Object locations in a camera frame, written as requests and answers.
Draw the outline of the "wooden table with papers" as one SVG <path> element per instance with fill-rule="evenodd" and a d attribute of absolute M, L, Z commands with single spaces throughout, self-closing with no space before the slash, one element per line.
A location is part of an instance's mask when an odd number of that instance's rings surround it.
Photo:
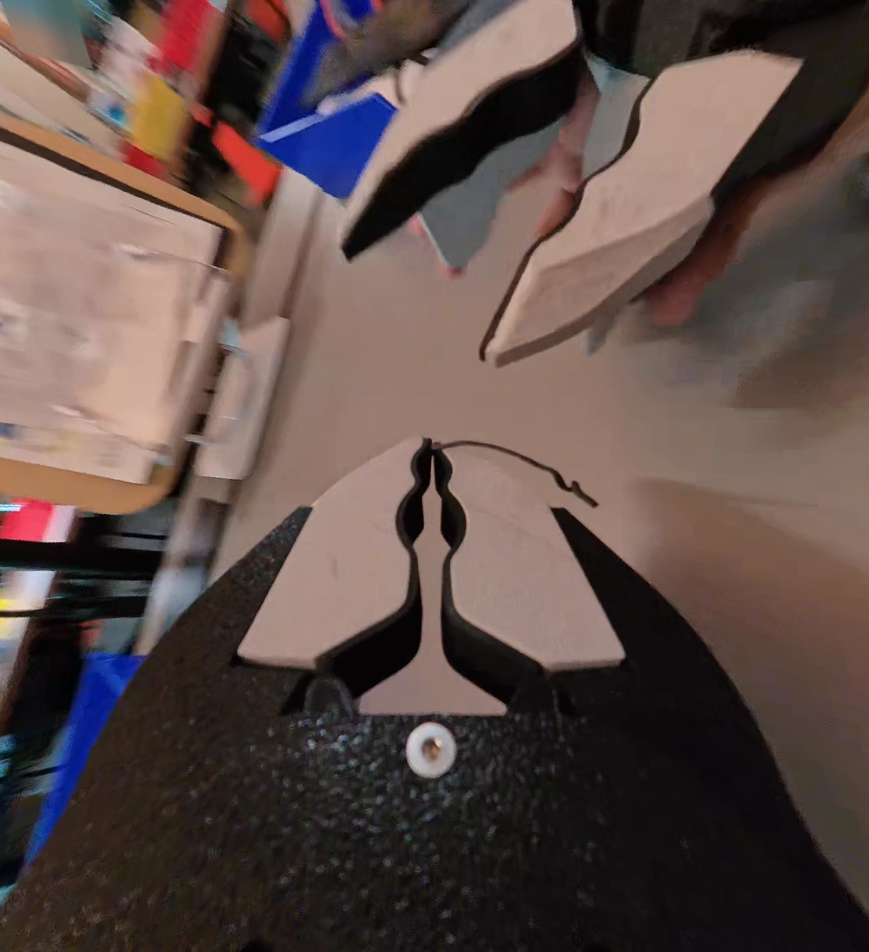
<path fill-rule="evenodd" d="M 221 266 L 237 286 L 242 283 L 250 264 L 251 246 L 247 232 L 229 213 L 174 185 L 127 166 L 92 146 L 39 125 L 0 118 L 0 142 L 36 155 L 67 173 L 100 181 L 152 206 L 173 209 L 219 227 L 222 237 L 214 265 Z M 212 344 L 210 354 L 202 360 L 184 404 L 179 435 L 171 442 L 170 448 L 162 452 L 162 461 L 152 470 L 148 483 L 121 482 L 0 457 L 0 494 L 29 497 L 111 515 L 139 512 L 160 502 L 177 482 L 186 451 L 192 445 L 190 430 L 196 421 L 204 389 L 209 383 L 211 364 L 217 350 L 218 345 Z"/>

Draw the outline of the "grey flat sheet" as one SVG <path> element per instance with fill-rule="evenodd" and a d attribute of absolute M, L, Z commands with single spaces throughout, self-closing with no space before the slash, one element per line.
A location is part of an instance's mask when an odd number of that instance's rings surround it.
<path fill-rule="evenodd" d="M 536 166 L 557 141 L 562 119 L 512 140 L 483 158 L 462 181 L 430 198 L 415 221 L 442 265 L 465 270 L 484 245 L 508 190 Z"/>

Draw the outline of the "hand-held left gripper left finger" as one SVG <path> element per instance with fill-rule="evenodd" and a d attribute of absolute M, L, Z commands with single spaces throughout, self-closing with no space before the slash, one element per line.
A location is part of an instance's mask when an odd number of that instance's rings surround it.
<path fill-rule="evenodd" d="M 421 639 L 414 543 L 431 457 L 429 439 L 408 438 L 316 499 L 239 660 L 333 677 L 356 698 L 407 666 Z"/>

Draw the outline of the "red storage crate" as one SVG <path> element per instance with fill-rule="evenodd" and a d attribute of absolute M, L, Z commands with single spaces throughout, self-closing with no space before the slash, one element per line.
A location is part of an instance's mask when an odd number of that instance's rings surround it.
<path fill-rule="evenodd" d="M 73 506 L 15 498 L 0 504 L 0 540 L 65 542 L 75 518 Z"/>

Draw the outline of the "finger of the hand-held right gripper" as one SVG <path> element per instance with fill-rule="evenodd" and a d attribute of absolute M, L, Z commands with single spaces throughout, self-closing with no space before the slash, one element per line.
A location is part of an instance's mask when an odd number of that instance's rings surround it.
<path fill-rule="evenodd" d="M 713 217 L 714 188 L 802 65 L 733 51 L 658 74 L 634 104 L 629 143 L 524 255 L 480 360 L 503 366 L 611 321 L 681 263 Z"/>
<path fill-rule="evenodd" d="M 571 2 L 523 1 L 488 18 L 423 67 L 349 197 L 348 260 L 413 220 L 504 144 L 571 112 L 585 71 Z"/>

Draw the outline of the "person's right hand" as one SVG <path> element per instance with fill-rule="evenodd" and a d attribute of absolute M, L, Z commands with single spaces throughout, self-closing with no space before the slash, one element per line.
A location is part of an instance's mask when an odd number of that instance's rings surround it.
<path fill-rule="evenodd" d="M 714 213 L 690 253 L 643 294 L 652 327 L 682 327 L 692 316 L 699 299 L 738 255 L 742 237 L 758 199 L 738 196 Z"/>

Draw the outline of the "white desk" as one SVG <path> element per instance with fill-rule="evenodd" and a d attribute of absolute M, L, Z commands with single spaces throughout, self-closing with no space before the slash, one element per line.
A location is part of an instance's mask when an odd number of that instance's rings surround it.
<path fill-rule="evenodd" d="M 452 279 L 410 232 L 345 262 L 341 209 L 287 179 L 247 304 L 290 343 L 215 572 L 411 435 L 556 467 L 714 650 L 869 909 L 869 207 L 836 186 L 759 234 L 680 332 L 633 308 L 594 353 L 495 370 L 477 345 L 548 193 L 513 196 Z"/>

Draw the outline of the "blue plastic bin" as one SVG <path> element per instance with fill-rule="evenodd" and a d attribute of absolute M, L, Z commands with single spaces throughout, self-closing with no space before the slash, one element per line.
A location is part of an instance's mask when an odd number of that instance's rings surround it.
<path fill-rule="evenodd" d="M 407 96 L 421 65 L 408 63 L 377 78 L 358 80 L 313 110 L 302 94 L 322 53 L 383 2 L 314 2 L 305 27 L 284 55 L 251 138 L 274 161 L 307 178 L 326 194 L 347 198 L 386 127 Z"/>

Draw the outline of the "red box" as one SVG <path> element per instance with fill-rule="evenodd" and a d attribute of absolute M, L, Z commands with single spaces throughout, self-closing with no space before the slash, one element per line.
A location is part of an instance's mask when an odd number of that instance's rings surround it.
<path fill-rule="evenodd" d="M 250 206 L 267 208 L 278 187 L 282 166 L 225 122 L 215 121 L 211 140 L 214 149 L 244 185 Z"/>

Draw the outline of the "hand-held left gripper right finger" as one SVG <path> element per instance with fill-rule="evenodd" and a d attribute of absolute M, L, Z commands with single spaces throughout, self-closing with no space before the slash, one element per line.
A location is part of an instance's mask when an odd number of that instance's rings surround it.
<path fill-rule="evenodd" d="M 498 701 L 623 648 L 554 508 L 530 482 L 464 450 L 434 451 L 441 499 L 441 637 L 453 670 Z"/>

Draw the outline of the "blue storage crate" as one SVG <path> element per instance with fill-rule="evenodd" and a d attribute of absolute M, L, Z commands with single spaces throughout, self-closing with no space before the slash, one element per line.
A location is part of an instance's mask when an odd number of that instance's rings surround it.
<path fill-rule="evenodd" d="M 42 797 L 36 824 L 25 854 L 30 867 L 66 808 L 101 731 L 119 698 L 144 661 L 143 656 L 92 652 L 83 670 L 68 719 L 63 744 L 52 771 L 50 789 Z"/>

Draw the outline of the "yellow box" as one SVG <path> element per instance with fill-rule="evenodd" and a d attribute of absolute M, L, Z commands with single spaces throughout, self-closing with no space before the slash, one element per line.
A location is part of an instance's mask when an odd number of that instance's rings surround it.
<path fill-rule="evenodd" d="M 174 154 L 188 114 L 185 97 L 163 76 L 147 71 L 130 113 L 129 144 L 165 164 Z"/>

